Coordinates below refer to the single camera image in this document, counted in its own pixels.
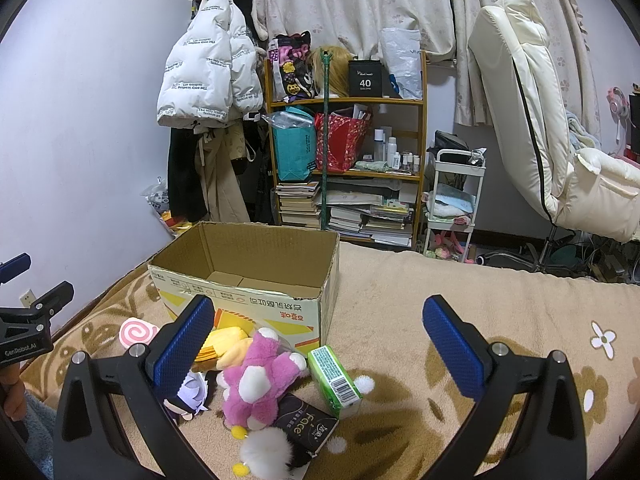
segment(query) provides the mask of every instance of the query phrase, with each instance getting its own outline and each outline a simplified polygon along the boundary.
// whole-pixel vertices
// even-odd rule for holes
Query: power outlet
[[[20,303],[24,308],[29,308],[34,301],[36,301],[36,297],[31,289],[20,296]]]

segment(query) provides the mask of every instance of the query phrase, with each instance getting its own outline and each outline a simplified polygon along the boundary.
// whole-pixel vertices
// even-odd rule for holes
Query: beige pants
[[[201,139],[196,152],[196,171],[200,175],[204,200],[213,222],[250,222],[225,142],[225,131]]]

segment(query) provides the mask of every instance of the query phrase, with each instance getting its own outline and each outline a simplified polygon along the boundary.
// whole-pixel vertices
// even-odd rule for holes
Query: barcode
[[[340,377],[332,382],[331,389],[334,391],[341,404],[347,404],[348,402],[358,398],[356,392],[353,391],[353,388],[344,377]]]

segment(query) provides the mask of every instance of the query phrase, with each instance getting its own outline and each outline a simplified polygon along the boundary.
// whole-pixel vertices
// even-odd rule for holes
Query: swirl lollipop cushion
[[[156,336],[158,330],[158,327],[151,323],[142,321],[137,317],[130,317],[120,326],[118,338],[120,339],[122,346],[124,346],[125,349],[128,349],[136,343],[144,343],[145,345],[148,345]]]

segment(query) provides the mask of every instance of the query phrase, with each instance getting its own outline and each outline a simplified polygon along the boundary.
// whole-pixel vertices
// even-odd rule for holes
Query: white utility cart
[[[469,252],[469,244],[471,242],[471,235],[476,227],[476,214],[478,213],[478,203],[480,202],[480,192],[482,191],[482,180],[484,179],[484,170],[486,169],[485,163],[486,159],[482,159],[481,166],[472,166],[471,164],[457,164],[454,162],[444,162],[441,160],[443,155],[465,155],[466,158],[470,158],[472,152],[468,152],[465,150],[446,150],[442,149],[438,152],[438,155],[435,158],[435,161],[432,164],[435,165],[435,180],[433,183],[433,192],[431,193],[431,203],[429,204],[429,211],[427,215],[427,237],[424,241],[424,251],[423,254],[427,255],[427,250],[429,250],[429,243],[431,239],[431,231],[434,229],[442,230],[442,231],[455,231],[460,233],[467,233],[466,243],[465,243],[465,251],[460,256],[459,261],[464,262]],[[433,160],[433,155],[429,154],[430,162]],[[471,215],[471,223],[468,225],[465,224],[456,224],[453,222],[446,221],[443,222],[440,219],[433,217],[433,202],[436,200],[436,190],[438,189],[438,177],[440,172],[443,173],[456,173],[456,174],[464,174],[468,176],[476,176],[479,178],[478,182],[478,192],[476,193],[476,199],[474,201],[474,211]]]

